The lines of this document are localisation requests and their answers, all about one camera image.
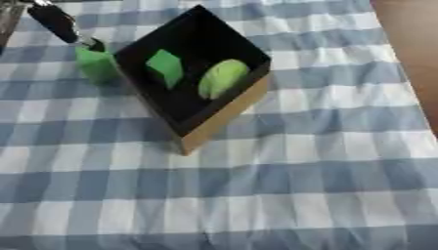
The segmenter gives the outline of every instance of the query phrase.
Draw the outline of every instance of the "tan cardboard side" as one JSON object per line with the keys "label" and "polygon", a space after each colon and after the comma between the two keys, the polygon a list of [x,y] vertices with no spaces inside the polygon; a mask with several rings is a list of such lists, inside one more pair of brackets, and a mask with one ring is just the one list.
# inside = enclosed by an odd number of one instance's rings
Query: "tan cardboard side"
{"label": "tan cardboard side", "polygon": [[232,100],[213,116],[205,120],[190,134],[180,139],[179,145],[184,155],[205,143],[215,132],[241,114],[249,106],[260,100],[268,91],[269,73],[254,83],[240,96]]}

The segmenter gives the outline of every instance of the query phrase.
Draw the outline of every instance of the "green cube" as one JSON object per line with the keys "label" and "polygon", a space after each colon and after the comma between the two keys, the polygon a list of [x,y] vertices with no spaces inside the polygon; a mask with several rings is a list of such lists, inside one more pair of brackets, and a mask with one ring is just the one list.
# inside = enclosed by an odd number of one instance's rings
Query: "green cube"
{"label": "green cube", "polygon": [[114,55],[76,47],[76,63],[92,83],[101,84],[118,76]]}
{"label": "green cube", "polygon": [[173,89],[183,78],[181,60],[165,50],[159,50],[147,62],[146,66],[158,72],[168,90]]}

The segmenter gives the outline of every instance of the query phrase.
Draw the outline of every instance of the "lime green object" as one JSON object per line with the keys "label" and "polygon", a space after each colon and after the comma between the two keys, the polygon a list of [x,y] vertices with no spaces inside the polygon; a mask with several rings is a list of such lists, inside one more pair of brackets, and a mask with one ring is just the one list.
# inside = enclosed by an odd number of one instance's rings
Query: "lime green object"
{"label": "lime green object", "polygon": [[91,82],[101,84],[118,76],[117,63],[109,52],[90,51],[76,47],[76,62]]}
{"label": "lime green object", "polygon": [[203,99],[217,99],[248,73],[249,67],[239,60],[221,61],[203,75],[198,93]]}
{"label": "lime green object", "polygon": [[146,65],[159,72],[164,79],[167,89],[171,90],[183,78],[181,60],[165,50],[159,50]]}

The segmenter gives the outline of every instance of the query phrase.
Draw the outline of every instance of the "gingham tablecloth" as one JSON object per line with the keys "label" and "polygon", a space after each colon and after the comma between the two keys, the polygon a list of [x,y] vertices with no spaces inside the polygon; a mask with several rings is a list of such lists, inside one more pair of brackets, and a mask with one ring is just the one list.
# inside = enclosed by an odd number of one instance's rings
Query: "gingham tablecloth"
{"label": "gingham tablecloth", "polygon": [[[116,51],[197,3],[62,7]],[[22,17],[0,58],[0,249],[437,249],[438,146],[369,1],[202,4],[273,72],[187,157]]]}

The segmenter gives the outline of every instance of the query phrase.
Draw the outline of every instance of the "wooden table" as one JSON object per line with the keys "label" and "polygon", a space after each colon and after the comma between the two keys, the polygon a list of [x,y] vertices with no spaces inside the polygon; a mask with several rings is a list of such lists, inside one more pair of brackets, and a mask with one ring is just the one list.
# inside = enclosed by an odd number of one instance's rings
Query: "wooden table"
{"label": "wooden table", "polygon": [[373,4],[438,136],[438,0],[373,0]]}

